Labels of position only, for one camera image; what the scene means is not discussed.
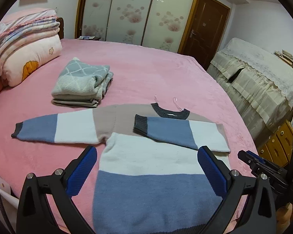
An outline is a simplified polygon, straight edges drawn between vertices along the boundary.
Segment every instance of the wooden cabinet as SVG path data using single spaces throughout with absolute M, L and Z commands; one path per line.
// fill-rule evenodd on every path
M 284 167 L 291 160 L 292 147 L 293 128 L 286 121 L 265 145 L 257 149 L 257 152 L 260 157 Z
M 293 147 L 293 129 L 287 123 L 284 123 L 276 132 L 276 135 L 285 151 L 288 161 L 290 161 Z
M 266 145 L 262 146 L 259 150 L 258 150 L 258 155 L 261 157 L 261 158 L 264 158 L 264 159 L 267 159 L 269 160 L 270 162 L 273 162 L 272 160 L 272 157 L 268 151 L 268 148 Z
M 266 146 L 274 163 L 281 167 L 288 163 L 285 151 L 283 150 L 283 147 L 275 134 L 271 136 L 269 141 L 266 143 Z

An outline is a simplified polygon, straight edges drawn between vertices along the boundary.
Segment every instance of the sweater sleeve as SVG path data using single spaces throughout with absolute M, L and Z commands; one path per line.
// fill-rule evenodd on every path
M 217 124 L 211 122 L 135 116 L 134 132 L 156 141 L 211 151 L 230 152 Z
M 48 143 L 98 144 L 112 134 L 116 105 L 36 117 L 17 123 L 13 138 Z

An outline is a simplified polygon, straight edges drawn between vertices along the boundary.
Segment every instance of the orange cartoon print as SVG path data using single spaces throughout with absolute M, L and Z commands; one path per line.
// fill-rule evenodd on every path
M 39 67 L 38 61 L 29 61 L 26 62 L 26 64 L 23 67 L 23 77 L 22 82 L 31 74 L 33 73 L 37 68 Z

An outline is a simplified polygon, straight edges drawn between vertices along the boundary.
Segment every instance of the door handle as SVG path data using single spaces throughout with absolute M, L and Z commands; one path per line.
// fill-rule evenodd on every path
M 192 29 L 191 34 L 190 34 L 190 38 L 192 38 L 192 36 L 196 36 L 196 34 L 194 33 L 194 30 Z

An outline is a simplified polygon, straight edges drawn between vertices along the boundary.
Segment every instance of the sliding wardrobe door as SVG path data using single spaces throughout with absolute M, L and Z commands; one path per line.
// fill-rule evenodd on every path
M 153 0 L 142 45 L 177 52 L 193 0 Z
M 141 45 L 151 0 L 112 0 L 106 40 Z
M 86 0 L 82 21 L 82 35 L 105 40 L 112 0 Z

